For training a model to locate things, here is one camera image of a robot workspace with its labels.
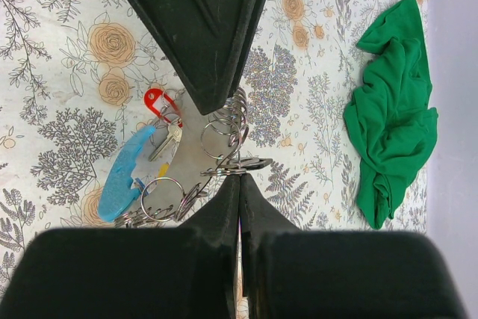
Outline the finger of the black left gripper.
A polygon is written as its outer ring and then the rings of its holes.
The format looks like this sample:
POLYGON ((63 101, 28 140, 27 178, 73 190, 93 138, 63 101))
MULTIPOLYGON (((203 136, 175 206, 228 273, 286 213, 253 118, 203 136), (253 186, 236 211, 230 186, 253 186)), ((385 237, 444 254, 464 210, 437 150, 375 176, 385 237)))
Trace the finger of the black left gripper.
POLYGON ((243 74, 243 69, 245 67, 247 56, 249 54, 249 51, 253 43, 255 31, 257 30, 262 11, 264 9, 265 2, 266 0, 255 0, 254 8, 252 10, 251 20, 249 21, 246 37, 244 40, 244 45, 241 49, 238 66, 232 81, 231 94, 233 94, 239 87, 240 78, 243 74))
POLYGON ((202 115, 225 104, 255 0, 127 0, 202 115))

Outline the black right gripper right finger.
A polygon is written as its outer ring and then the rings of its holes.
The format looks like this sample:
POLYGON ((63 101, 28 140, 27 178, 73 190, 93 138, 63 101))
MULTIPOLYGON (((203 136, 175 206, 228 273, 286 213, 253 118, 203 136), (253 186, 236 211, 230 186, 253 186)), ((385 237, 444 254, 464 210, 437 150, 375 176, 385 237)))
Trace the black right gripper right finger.
POLYGON ((466 318, 424 235, 302 231, 240 179, 243 289, 251 318, 466 318))

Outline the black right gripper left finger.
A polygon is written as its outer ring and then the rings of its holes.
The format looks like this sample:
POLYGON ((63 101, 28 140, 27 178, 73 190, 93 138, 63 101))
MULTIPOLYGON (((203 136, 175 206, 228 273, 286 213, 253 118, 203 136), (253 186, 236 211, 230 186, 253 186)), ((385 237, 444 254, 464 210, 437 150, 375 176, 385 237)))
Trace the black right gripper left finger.
POLYGON ((233 318, 240 179, 175 228, 52 229, 27 248, 3 318, 233 318))

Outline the metal key organizer blue handle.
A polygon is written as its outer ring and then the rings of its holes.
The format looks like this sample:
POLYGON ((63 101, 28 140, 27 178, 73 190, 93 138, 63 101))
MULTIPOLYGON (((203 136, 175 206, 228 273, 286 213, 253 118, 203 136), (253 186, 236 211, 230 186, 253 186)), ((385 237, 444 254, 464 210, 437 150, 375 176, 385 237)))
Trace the metal key organizer blue handle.
POLYGON ((145 184, 149 195, 134 198, 133 172, 144 146, 155 133, 145 126, 120 150, 100 196, 97 213, 117 226, 180 221, 200 197, 206 196, 211 178, 236 175, 219 171, 225 162, 241 158, 246 140, 246 92, 239 87, 219 109, 202 115, 189 95, 180 107, 182 137, 165 177, 145 184))

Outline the key with black tag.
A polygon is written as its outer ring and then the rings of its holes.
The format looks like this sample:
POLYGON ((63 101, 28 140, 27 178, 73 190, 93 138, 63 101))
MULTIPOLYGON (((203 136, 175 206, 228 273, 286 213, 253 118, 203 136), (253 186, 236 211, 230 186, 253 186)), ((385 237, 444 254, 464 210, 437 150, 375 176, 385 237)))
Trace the key with black tag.
POLYGON ((261 170, 272 164, 272 158, 241 157, 231 159, 219 166, 219 171, 231 174, 243 174, 252 170, 261 170))

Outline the key with yellow tag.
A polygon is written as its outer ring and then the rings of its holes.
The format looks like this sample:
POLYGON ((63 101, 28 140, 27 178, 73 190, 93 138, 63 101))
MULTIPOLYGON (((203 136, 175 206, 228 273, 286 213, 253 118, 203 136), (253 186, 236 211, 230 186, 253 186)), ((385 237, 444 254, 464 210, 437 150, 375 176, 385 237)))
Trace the key with yellow tag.
POLYGON ((160 177, 165 177, 165 175, 167 174, 167 171, 170 167, 170 164, 169 163, 164 163, 160 166, 159 168, 159 171, 158 171, 158 178, 160 177))

